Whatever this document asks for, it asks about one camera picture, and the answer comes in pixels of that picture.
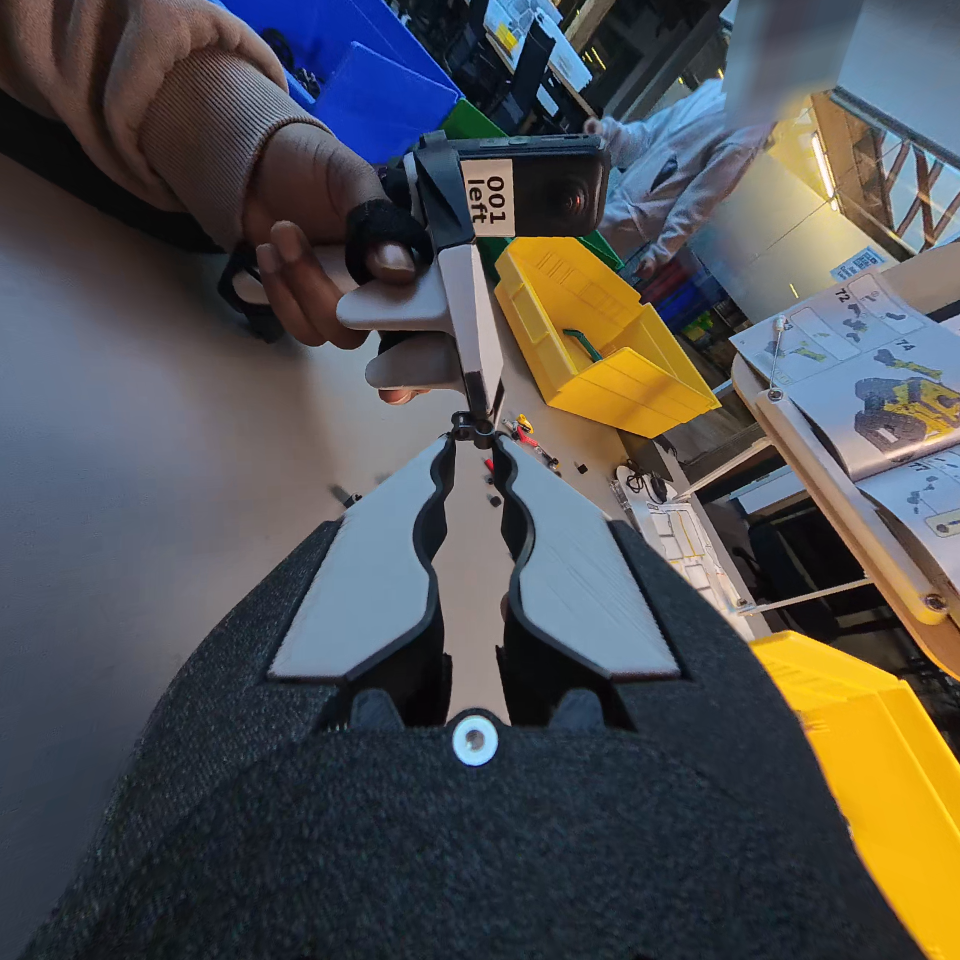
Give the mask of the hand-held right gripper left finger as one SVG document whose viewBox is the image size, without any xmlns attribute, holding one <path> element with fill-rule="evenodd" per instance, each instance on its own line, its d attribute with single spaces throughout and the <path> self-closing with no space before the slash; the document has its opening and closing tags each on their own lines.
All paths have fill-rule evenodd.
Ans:
<svg viewBox="0 0 960 960">
<path fill-rule="evenodd" d="M 359 679 L 439 611 L 454 440 L 438 438 L 343 514 L 270 665 L 272 679 Z"/>
</svg>

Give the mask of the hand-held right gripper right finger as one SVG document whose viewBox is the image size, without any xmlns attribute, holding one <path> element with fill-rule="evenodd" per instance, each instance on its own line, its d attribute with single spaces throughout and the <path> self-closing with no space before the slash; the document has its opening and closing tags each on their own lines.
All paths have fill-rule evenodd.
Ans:
<svg viewBox="0 0 960 960">
<path fill-rule="evenodd" d="M 523 629 L 603 679 L 678 678 L 606 512 L 510 438 L 498 440 L 498 489 Z"/>
</svg>

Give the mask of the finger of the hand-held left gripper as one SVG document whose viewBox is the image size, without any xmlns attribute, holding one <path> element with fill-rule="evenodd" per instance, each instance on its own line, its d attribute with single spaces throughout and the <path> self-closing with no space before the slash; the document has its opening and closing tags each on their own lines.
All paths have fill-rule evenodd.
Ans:
<svg viewBox="0 0 960 960">
<path fill-rule="evenodd" d="M 480 253 L 476 247 L 446 248 L 439 253 L 439 270 L 467 409 L 493 424 L 502 401 L 503 354 Z"/>
</svg>

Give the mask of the grey desk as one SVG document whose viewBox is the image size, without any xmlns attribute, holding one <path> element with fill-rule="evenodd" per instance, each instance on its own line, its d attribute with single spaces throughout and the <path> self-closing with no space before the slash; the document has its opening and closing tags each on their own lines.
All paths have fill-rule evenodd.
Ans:
<svg viewBox="0 0 960 960">
<path fill-rule="evenodd" d="M 354 351 L 242 331 L 222 256 L 2 157 L 2 958 L 54 911 L 197 645 L 448 427 Z"/>
</svg>

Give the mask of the person's left hand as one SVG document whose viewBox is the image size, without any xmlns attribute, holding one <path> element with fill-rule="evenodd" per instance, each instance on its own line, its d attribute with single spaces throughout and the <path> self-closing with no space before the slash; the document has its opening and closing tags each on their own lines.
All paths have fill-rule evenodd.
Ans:
<svg viewBox="0 0 960 960">
<path fill-rule="evenodd" d="M 247 190 L 243 234 L 270 307 L 297 342 L 350 351 L 367 339 L 338 321 L 342 293 L 314 249 L 345 244 L 350 213 L 381 200 L 375 170 L 325 129 L 293 123 L 268 139 Z"/>
</svg>

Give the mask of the white instruction sheet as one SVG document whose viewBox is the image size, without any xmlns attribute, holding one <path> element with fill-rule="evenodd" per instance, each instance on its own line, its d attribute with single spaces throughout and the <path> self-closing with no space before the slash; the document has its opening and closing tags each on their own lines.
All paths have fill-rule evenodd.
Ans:
<svg viewBox="0 0 960 960">
<path fill-rule="evenodd" d="M 648 546 L 663 558 L 702 599 L 741 635 L 751 634 L 742 625 L 743 600 L 722 567 L 696 511 L 688 501 L 676 500 L 673 486 L 661 477 L 619 465 L 610 482 L 624 514 Z"/>
</svg>

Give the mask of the green plastic bin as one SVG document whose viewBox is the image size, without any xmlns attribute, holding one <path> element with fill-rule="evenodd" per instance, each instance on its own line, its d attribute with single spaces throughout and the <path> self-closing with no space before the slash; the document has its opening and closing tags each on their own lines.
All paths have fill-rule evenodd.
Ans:
<svg viewBox="0 0 960 960">
<path fill-rule="evenodd" d="M 464 98 L 456 102 L 439 128 L 445 133 L 448 140 L 504 137 L 503 131 L 496 124 Z M 609 269 L 617 272 L 623 268 L 622 259 L 598 231 L 594 230 L 586 236 L 581 236 L 578 241 Z M 498 258 L 511 243 L 511 238 L 483 238 L 477 240 L 484 272 L 493 282 L 499 281 Z"/>
</svg>

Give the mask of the scattered small building pieces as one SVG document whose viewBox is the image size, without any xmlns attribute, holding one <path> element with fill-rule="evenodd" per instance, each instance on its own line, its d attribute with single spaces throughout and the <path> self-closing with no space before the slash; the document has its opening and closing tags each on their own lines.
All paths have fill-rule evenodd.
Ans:
<svg viewBox="0 0 960 960">
<path fill-rule="evenodd" d="M 562 477 L 562 464 L 559 458 L 550 454 L 535 436 L 535 429 L 525 414 L 504 414 L 500 420 L 501 431 L 515 443 L 532 453 L 539 462 L 558 477 Z M 502 505 L 502 497 L 495 492 L 495 464 L 492 456 L 484 460 L 486 475 L 484 482 L 487 486 L 486 501 L 494 509 Z"/>
</svg>

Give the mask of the yellow plastic bin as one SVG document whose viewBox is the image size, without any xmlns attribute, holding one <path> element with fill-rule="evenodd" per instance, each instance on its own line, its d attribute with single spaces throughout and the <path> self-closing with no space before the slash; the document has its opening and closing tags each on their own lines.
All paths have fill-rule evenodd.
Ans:
<svg viewBox="0 0 960 960">
<path fill-rule="evenodd" d="M 656 309 L 578 239 L 514 239 L 495 295 L 544 402 L 644 438 L 721 403 Z"/>
<path fill-rule="evenodd" d="M 909 684 L 792 630 L 750 644 L 858 855 L 927 958 L 959 957 L 958 759 Z"/>
</svg>

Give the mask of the blue plastic bin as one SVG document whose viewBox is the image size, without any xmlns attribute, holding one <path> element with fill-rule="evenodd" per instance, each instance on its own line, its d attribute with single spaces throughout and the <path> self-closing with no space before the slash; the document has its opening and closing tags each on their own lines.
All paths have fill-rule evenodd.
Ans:
<svg viewBox="0 0 960 960">
<path fill-rule="evenodd" d="M 282 36 L 294 66 L 314 74 L 314 97 L 286 72 L 290 94 L 373 165 L 444 124 L 462 95 L 385 2 L 225 1 L 259 35 Z"/>
</svg>

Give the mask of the open instruction booklet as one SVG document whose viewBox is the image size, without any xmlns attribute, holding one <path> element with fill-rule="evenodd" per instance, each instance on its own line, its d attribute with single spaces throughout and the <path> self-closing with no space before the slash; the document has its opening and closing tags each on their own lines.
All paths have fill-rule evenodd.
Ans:
<svg viewBox="0 0 960 960">
<path fill-rule="evenodd" d="M 958 337 L 875 268 L 731 338 L 958 591 Z"/>
</svg>

